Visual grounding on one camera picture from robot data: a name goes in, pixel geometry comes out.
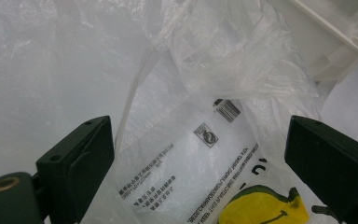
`white plastic sheet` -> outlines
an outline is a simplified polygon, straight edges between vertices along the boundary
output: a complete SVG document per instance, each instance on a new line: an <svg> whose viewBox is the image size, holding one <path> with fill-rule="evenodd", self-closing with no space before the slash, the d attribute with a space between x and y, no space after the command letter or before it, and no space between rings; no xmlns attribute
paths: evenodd
<svg viewBox="0 0 358 224"><path fill-rule="evenodd" d="M289 30L264 0L0 1L0 175L34 173L34 161L79 123L110 115L116 161L86 223L189 221L256 141L257 153L284 166L288 120L317 118L315 96ZM238 99L232 123L213 107L218 98ZM123 200L120 190L166 148ZM175 172L179 194L155 210L134 205Z"/></svg>

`barcode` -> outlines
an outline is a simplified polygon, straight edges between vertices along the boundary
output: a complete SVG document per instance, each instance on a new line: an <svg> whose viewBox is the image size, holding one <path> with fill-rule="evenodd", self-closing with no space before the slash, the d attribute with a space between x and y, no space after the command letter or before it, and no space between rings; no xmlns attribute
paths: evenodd
<svg viewBox="0 0 358 224"><path fill-rule="evenodd" d="M230 100L217 100L214 102L216 111L223 116L228 122L234 121L234 119L241 113L240 110L232 104Z"/></svg>

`white plastic bin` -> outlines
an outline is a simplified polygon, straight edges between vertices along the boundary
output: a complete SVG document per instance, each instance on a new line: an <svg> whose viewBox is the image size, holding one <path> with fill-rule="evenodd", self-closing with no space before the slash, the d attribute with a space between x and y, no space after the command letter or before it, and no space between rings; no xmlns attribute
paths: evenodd
<svg viewBox="0 0 358 224"><path fill-rule="evenodd" d="M315 81L340 81L358 64L358 0L268 1L292 29Z"/></svg>

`yellow object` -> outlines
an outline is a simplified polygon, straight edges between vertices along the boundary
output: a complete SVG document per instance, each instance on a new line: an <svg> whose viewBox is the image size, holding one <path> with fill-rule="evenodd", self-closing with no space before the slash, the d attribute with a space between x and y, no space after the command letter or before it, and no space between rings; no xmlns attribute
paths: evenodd
<svg viewBox="0 0 358 224"><path fill-rule="evenodd" d="M218 224L301 224L309 218L295 188L286 198L268 187L253 186L231 200Z"/></svg>

